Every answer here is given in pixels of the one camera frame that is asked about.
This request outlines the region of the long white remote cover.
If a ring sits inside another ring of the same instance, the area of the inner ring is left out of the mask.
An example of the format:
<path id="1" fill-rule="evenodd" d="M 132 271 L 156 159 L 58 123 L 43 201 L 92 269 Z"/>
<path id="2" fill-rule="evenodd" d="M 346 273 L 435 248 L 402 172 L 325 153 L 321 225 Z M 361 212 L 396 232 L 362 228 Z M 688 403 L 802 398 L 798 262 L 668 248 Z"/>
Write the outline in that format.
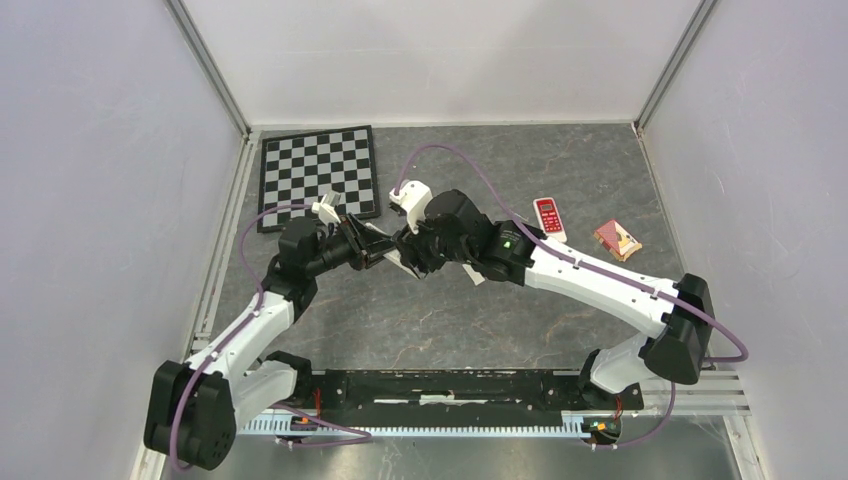
<path id="1" fill-rule="evenodd" d="M 475 286 L 479 286 L 486 281 L 485 277 L 481 273 L 477 272 L 470 264 L 463 264 L 462 268 Z"/>

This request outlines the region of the red white remote control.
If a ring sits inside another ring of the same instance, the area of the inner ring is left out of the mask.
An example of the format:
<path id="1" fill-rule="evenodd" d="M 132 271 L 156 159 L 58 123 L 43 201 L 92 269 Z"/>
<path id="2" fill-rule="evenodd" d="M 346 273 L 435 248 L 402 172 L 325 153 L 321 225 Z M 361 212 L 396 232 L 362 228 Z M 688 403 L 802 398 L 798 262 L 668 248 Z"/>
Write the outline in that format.
<path id="1" fill-rule="evenodd" d="M 542 197 L 533 200 L 537 222 L 548 238 L 560 243 L 567 242 L 567 234 L 557 207 L 552 197 Z"/>

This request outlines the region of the long white remote control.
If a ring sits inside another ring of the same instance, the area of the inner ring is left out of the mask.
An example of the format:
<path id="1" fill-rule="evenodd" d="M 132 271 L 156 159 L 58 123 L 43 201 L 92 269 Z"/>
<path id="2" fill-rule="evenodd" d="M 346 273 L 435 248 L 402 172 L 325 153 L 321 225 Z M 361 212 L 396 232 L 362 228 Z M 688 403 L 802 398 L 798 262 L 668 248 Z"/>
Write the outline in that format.
<path id="1" fill-rule="evenodd" d="M 366 222 L 365 227 L 370 229 L 370 230 L 373 230 L 374 232 L 378 232 L 380 234 L 386 234 L 385 231 L 381 230 L 380 228 L 378 228 L 377 226 L 375 226 L 371 222 Z M 401 255 L 396 248 L 389 250 L 387 253 L 385 253 L 383 255 L 383 258 L 385 260 L 388 260 L 390 263 L 394 264 L 395 266 L 397 266 L 398 268 L 400 268 L 401 270 L 403 270 L 404 272 L 406 272 L 410 276 L 412 276 L 412 277 L 414 277 L 418 280 L 421 279 L 421 277 L 418 273 L 416 273 L 412 268 L 407 267 L 402 263 Z"/>

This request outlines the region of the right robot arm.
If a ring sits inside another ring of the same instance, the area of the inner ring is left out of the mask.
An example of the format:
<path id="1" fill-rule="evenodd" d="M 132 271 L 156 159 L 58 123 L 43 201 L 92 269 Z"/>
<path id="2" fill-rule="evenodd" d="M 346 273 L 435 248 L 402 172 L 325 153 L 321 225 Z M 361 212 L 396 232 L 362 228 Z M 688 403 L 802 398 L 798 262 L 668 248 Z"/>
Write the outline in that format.
<path id="1" fill-rule="evenodd" d="M 602 408 L 626 387 L 660 377 L 694 385 L 712 334 L 707 282 L 692 274 L 672 281 L 640 275 L 585 255 L 535 227 L 491 221 L 462 192 L 433 195 L 417 181 L 391 193 L 407 225 L 395 236 L 398 264 L 418 278 L 446 263 L 475 284 L 508 282 L 570 297 L 626 322 L 637 335 L 592 353 L 577 382 L 580 400 Z"/>

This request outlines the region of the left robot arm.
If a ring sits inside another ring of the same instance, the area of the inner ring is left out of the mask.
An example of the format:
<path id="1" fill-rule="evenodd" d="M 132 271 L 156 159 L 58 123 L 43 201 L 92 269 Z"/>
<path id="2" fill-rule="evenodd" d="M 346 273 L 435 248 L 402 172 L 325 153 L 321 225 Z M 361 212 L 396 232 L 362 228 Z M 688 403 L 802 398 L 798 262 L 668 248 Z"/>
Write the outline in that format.
<path id="1" fill-rule="evenodd" d="M 341 265 L 363 270 L 393 250 L 392 237 L 353 216 L 327 228 L 309 217 L 286 222 L 278 252 L 242 313 L 200 352 L 155 371 L 143 443 L 175 470 L 217 468 L 237 431 L 271 405 L 306 405 L 314 394 L 311 364 L 276 352 L 249 368 L 293 326 L 317 293 L 317 278 Z"/>

